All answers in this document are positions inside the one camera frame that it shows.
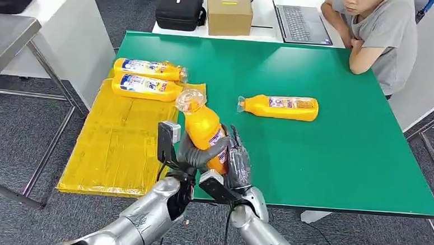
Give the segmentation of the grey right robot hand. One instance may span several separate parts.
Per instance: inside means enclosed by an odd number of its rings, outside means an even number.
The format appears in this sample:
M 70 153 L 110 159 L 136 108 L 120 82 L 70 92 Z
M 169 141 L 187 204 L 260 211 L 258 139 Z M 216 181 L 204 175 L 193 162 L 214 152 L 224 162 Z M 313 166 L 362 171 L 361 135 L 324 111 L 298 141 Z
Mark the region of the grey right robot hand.
M 251 184 L 251 164 L 249 153 L 243 145 L 240 135 L 234 125 L 231 125 L 232 134 L 228 127 L 222 125 L 225 134 L 229 138 L 227 144 L 227 171 L 224 179 L 227 180 L 227 187 L 243 195 L 250 187 Z

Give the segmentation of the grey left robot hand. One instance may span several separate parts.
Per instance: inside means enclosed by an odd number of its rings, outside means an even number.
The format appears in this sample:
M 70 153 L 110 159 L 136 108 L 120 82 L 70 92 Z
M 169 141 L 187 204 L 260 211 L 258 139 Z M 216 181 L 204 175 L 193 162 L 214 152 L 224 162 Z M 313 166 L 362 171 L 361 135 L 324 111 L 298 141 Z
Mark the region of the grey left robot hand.
M 196 148 L 193 141 L 187 132 L 184 132 L 179 143 L 178 152 L 176 154 L 178 161 L 188 163 L 196 167 L 202 173 L 208 171 L 207 163 L 213 158 L 217 158 L 218 154 L 227 150 L 231 141 L 230 137 L 219 139 L 213 146 L 208 149 L 201 150 Z

